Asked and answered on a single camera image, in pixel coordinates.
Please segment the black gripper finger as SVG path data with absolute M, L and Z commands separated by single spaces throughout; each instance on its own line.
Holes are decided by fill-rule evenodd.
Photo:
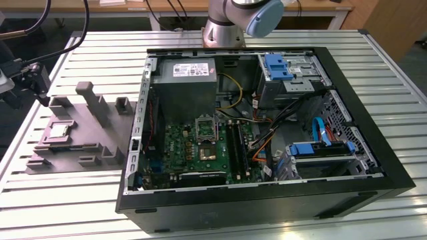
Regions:
M 44 107 L 50 106 L 51 97 L 48 91 L 51 88 L 51 79 L 47 68 L 40 62 L 32 63 L 27 68 L 28 71 L 22 74 L 23 88 L 32 92 L 38 101 Z
M 0 94 L 0 100 L 6 102 L 6 104 L 14 109 L 18 110 L 20 108 L 20 99 L 14 94 L 11 90 L 3 92 Z

